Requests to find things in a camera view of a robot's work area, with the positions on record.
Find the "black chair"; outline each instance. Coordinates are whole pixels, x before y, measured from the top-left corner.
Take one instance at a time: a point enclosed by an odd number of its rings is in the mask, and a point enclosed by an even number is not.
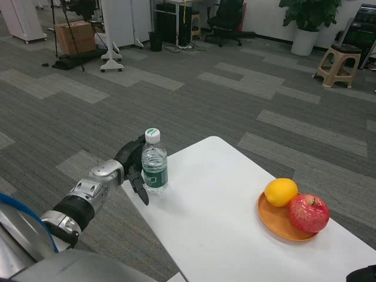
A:
[[[244,0],[221,0],[219,4],[213,4],[218,6],[217,15],[209,18],[210,10],[212,6],[207,8],[207,23],[210,29],[213,31],[205,37],[205,41],[209,37],[219,38],[219,47],[222,47],[222,39],[229,38],[238,42],[238,46],[241,46],[241,42],[236,38],[235,30],[241,22],[241,9],[243,7]]]

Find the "wall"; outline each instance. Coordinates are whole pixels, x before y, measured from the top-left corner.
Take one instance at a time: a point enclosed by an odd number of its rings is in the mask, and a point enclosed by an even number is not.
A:
[[[244,19],[243,31],[254,31],[259,35],[269,36],[278,39],[293,41],[296,30],[295,22],[283,27],[283,19],[286,8],[279,8],[280,0],[245,0],[247,2],[246,15]],[[342,6],[338,8],[336,16],[337,24],[329,28],[322,27],[316,46],[328,48],[332,44],[338,31],[346,27],[348,20],[355,16],[362,3],[375,4],[375,0],[342,0]],[[199,9],[203,26],[207,27],[206,7],[196,4]]]

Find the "black trash can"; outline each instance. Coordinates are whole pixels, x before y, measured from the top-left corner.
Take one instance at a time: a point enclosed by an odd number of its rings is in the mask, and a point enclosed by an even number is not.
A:
[[[149,32],[150,49],[153,52],[162,51],[162,36],[158,32]]]

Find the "green leaves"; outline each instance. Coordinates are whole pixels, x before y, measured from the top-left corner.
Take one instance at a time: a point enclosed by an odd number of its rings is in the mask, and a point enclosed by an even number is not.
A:
[[[288,7],[283,26],[296,21],[300,29],[317,31],[321,24],[336,24],[335,16],[341,0],[281,0],[279,7]]]
[[[296,0],[281,0],[279,7],[284,8],[284,7],[290,7],[292,6]]]

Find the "floor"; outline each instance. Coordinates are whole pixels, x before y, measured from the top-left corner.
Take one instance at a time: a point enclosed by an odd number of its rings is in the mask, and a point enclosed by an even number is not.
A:
[[[51,12],[38,14],[49,27]],[[41,215],[149,127],[169,154],[216,135],[322,197],[334,220],[376,249],[376,73],[359,71],[352,89],[324,89],[311,77],[322,52],[303,58],[284,43],[243,43],[123,49],[122,73],[100,73],[99,59],[62,71],[41,66],[55,60],[51,33],[25,45],[0,18],[0,191]],[[120,189],[78,247],[161,282],[178,272]]]

